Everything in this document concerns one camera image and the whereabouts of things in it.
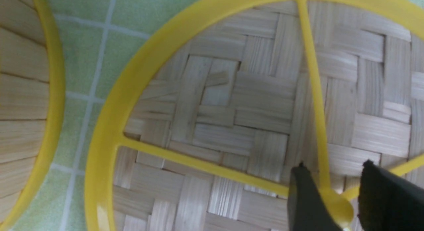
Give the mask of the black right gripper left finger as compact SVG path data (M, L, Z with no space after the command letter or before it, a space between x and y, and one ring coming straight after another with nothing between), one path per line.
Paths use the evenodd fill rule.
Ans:
M309 169L300 163L290 173L287 202L290 231L341 231L327 211Z

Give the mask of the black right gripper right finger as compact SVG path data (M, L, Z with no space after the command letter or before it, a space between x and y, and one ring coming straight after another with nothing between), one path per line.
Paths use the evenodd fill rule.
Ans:
M363 164L358 202L365 231L424 229L424 190L370 160Z

